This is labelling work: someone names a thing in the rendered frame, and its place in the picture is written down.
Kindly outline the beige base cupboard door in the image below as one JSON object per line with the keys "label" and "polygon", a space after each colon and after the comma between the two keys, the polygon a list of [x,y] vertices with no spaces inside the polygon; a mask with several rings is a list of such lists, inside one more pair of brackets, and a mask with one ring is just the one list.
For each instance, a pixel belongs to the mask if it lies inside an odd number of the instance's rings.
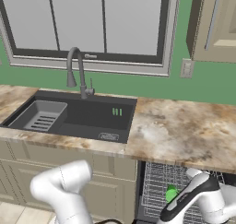
{"label": "beige base cupboard door", "polygon": [[36,200],[30,192],[32,178],[51,168],[54,165],[0,159],[0,201],[52,211],[49,205]]}
{"label": "beige base cupboard door", "polygon": [[94,175],[81,194],[93,221],[114,218],[131,224],[135,218],[136,183]]}

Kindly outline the dishwasher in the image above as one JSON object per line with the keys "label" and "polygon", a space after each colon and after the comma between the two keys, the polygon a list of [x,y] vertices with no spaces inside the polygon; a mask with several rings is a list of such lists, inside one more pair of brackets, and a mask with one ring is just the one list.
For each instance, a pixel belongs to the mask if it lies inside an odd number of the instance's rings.
{"label": "dishwasher", "polygon": [[236,224],[236,186],[218,171],[138,164],[136,224]]}

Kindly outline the green cup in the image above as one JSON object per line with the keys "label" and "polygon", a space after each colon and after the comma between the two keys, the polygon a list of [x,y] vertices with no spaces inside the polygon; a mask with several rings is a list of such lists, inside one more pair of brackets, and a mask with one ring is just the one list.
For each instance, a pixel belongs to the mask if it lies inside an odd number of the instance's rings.
{"label": "green cup", "polygon": [[179,190],[173,185],[170,184],[166,191],[166,201],[169,203],[172,199],[174,199],[179,193]]}

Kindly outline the dark grey sink basin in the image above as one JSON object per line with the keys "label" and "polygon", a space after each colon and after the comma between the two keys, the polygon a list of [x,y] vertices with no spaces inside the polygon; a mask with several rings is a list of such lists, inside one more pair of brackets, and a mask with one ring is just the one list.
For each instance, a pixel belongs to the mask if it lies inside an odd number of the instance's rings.
{"label": "dark grey sink basin", "polygon": [[9,125],[35,100],[65,102],[67,117],[55,131],[46,134],[74,136],[125,144],[133,121],[136,99],[90,96],[83,100],[77,93],[37,91],[2,123]]}

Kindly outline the grey curved faucet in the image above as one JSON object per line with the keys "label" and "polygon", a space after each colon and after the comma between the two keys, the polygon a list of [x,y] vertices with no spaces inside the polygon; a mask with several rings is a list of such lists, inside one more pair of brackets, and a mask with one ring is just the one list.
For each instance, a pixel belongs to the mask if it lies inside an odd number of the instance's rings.
{"label": "grey curved faucet", "polygon": [[85,73],[84,73],[84,65],[82,60],[81,51],[77,47],[72,47],[68,52],[67,60],[66,60],[66,69],[67,69],[67,86],[69,88],[74,88],[77,83],[74,77],[74,73],[72,70],[72,59],[73,55],[77,55],[78,61],[78,69],[79,69],[79,76],[80,76],[80,94],[81,98],[84,100],[89,95],[93,95],[95,93],[95,89],[93,87],[87,88],[85,82]]}

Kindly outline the beige fixed drawer front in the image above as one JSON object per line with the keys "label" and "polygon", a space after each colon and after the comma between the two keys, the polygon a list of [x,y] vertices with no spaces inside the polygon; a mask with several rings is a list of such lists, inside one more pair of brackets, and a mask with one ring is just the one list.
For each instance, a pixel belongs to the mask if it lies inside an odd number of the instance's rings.
{"label": "beige fixed drawer front", "polygon": [[133,159],[93,155],[91,164],[97,174],[130,181],[136,179],[136,161]]}

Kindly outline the grey sink drain tray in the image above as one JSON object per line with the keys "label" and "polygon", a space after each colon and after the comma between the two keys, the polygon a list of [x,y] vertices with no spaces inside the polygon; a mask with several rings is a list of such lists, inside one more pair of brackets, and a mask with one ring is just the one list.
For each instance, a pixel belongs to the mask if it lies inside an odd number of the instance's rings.
{"label": "grey sink drain tray", "polygon": [[67,117],[65,102],[35,100],[9,126],[37,132],[55,132]]}

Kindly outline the dark framed window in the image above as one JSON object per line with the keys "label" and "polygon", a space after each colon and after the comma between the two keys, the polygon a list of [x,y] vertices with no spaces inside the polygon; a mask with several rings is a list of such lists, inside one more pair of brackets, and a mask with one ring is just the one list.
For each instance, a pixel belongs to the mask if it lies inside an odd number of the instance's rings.
{"label": "dark framed window", "polygon": [[166,77],[178,5],[179,0],[0,0],[0,37],[12,66],[63,69],[77,47],[89,72]]}

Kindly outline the beige wall outlet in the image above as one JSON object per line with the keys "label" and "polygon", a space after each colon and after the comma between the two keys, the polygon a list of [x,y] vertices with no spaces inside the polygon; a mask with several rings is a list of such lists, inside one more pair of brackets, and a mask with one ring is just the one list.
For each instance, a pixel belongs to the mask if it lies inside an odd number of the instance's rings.
{"label": "beige wall outlet", "polygon": [[194,71],[195,62],[191,59],[183,59],[181,66],[181,78],[191,78]]}

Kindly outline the beige wall cupboard door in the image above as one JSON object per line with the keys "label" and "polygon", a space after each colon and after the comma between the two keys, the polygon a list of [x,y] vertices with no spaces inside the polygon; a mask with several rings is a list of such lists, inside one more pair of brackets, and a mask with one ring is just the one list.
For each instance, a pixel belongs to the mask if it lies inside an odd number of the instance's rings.
{"label": "beige wall cupboard door", "polygon": [[205,50],[215,0],[193,0],[186,43],[193,61],[236,63],[236,0],[219,0],[214,29]]}

